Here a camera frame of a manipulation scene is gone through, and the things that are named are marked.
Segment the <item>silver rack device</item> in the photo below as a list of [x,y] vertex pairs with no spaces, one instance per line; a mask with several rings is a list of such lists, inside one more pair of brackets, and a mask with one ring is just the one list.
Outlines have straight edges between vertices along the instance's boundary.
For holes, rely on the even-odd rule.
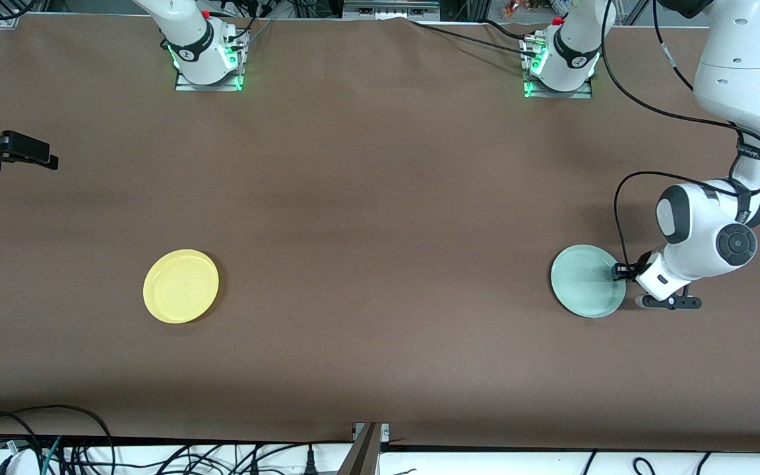
[[440,21],[439,0],[343,0],[343,19],[407,18]]

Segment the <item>brown table cover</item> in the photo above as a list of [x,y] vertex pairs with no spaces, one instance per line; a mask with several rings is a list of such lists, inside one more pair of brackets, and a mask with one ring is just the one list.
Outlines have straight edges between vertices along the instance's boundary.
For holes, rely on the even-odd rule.
[[[147,17],[0,31],[0,411],[67,404],[117,437],[760,451],[760,258],[697,311],[567,312],[551,263],[618,255],[625,175],[726,173],[735,133],[526,98],[510,52],[393,19],[275,21],[245,87],[174,88]],[[190,323],[144,278],[220,274]]]

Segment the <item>yellow round plate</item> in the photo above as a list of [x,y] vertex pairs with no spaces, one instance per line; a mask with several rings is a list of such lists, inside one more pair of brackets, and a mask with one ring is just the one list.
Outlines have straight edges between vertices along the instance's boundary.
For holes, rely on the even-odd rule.
[[159,258],[144,278],[142,298],[157,321],[180,325],[205,315],[219,294],[220,274],[212,258],[179,249]]

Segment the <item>pale green round plate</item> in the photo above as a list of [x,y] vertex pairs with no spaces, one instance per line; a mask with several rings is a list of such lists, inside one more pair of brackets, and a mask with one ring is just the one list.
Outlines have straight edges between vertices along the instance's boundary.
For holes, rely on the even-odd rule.
[[599,319],[612,315],[625,299],[624,280],[614,280],[616,259],[593,245],[561,250],[551,266],[552,291],[574,315]]

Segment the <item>aluminium profile beam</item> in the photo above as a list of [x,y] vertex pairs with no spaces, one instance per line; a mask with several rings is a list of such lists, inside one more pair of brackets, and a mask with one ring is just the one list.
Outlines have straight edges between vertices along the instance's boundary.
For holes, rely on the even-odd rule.
[[336,475],[378,475],[383,444],[390,439],[387,423],[355,423],[354,442]]

